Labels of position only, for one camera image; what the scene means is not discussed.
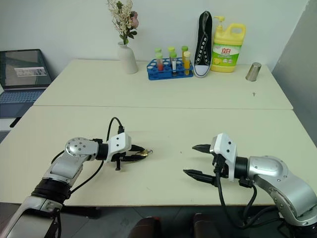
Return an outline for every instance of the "blue test tube rack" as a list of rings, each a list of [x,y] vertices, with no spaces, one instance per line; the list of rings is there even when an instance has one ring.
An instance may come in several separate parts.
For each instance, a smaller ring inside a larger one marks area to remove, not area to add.
[[[157,60],[153,59],[147,65],[147,71],[149,75],[149,80],[160,80],[160,79],[172,79],[172,78],[189,78],[193,77],[193,66],[190,62],[190,68],[185,69],[183,66],[182,58],[177,58],[176,61],[176,75],[173,76],[173,70],[169,62],[169,58],[163,59],[163,71],[158,71]],[[189,70],[189,74],[185,75],[185,70]]]

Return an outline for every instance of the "metal cup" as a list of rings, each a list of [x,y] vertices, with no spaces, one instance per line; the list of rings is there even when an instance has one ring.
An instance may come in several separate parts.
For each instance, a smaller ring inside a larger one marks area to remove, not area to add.
[[[250,68],[250,70],[249,70],[249,72],[248,72],[248,74],[247,74],[247,76],[246,76],[246,79],[247,79],[248,81],[251,81],[251,82],[256,81],[261,66],[262,66],[262,65],[261,65],[260,63],[254,62],[254,63],[251,65],[251,68]]]

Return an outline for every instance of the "black sneaker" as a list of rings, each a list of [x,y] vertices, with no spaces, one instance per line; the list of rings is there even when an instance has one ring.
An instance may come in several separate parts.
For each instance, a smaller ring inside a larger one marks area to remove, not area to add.
[[[212,16],[204,11],[199,17],[197,48],[194,58],[194,72],[199,78],[204,77],[211,66],[211,30]]]

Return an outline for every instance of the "table surface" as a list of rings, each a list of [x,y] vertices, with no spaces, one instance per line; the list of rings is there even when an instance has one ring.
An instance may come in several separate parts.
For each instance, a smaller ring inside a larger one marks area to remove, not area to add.
[[[148,80],[146,62],[125,74],[119,61],[73,60],[34,105],[208,109],[293,109],[266,65],[257,81],[250,65],[204,78]]]
[[[33,106],[0,144],[0,202],[21,203],[41,180],[52,158],[67,140],[105,138],[109,120],[117,116],[132,143],[153,154],[135,163],[103,167],[66,201],[74,206],[219,205],[218,192],[182,172],[212,174],[212,156],[191,149],[226,132],[239,156],[273,155],[315,192],[317,148],[292,110],[152,109],[124,107]],[[112,134],[117,130],[116,124]],[[99,166],[86,162],[76,184]],[[246,204],[252,190],[222,179],[227,204]],[[255,204],[272,204],[261,189]]]

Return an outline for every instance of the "white vase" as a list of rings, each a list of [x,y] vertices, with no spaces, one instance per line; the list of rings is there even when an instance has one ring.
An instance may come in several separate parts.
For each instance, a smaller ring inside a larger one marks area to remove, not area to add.
[[[136,73],[138,71],[138,66],[133,51],[122,41],[119,42],[118,45],[118,57],[121,61],[123,70],[128,74]]]

